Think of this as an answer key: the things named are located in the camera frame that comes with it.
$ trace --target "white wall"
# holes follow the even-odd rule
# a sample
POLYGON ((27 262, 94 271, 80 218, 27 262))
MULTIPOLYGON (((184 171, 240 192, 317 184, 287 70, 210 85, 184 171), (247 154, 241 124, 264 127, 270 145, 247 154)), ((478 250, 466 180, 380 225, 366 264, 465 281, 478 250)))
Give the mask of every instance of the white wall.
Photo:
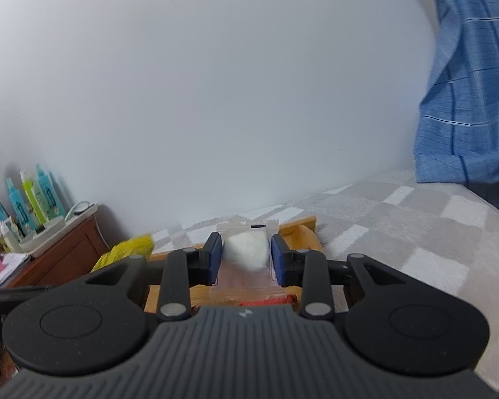
POLYGON ((0 0, 0 196, 40 161, 116 237, 411 166, 433 52, 418 0, 0 0))

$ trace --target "gray and white checkered fabric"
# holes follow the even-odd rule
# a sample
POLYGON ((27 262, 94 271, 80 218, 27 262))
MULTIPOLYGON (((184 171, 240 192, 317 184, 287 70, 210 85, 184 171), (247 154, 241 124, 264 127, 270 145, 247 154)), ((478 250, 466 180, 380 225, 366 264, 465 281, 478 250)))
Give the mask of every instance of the gray and white checkered fabric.
MULTIPOLYGON (((491 338, 477 373, 499 388, 499 211, 456 184, 417 184, 398 171, 286 205, 214 218, 154 234, 156 252, 206 241, 221 221, 318 217, 328 258, 369 255, 478 307, 491 338)), ((335 305, 346 310, 340 289, 335 305)))

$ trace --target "cabinet door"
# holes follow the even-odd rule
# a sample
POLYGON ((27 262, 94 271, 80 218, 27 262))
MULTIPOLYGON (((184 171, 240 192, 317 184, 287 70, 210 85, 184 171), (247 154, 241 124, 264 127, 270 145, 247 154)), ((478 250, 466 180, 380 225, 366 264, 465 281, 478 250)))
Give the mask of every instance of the cabinet door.
POLYGON ((84 238, 79 244, 52 267, 37 285, 62 285, 91 271, 99 255, 84 238))

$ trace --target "small white bottle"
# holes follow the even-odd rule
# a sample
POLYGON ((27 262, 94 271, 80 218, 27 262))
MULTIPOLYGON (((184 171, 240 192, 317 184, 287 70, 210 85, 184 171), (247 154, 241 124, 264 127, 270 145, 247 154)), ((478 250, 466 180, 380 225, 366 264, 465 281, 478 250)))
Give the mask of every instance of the small white bottle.
POLYGON ((23 253, 24 251, 20 247, 19 242, 16 240, 15 236, 4 222, 0 222, 0 231, 2 231, 2 237, 8 246, 9 250, 13 253, 23 253))

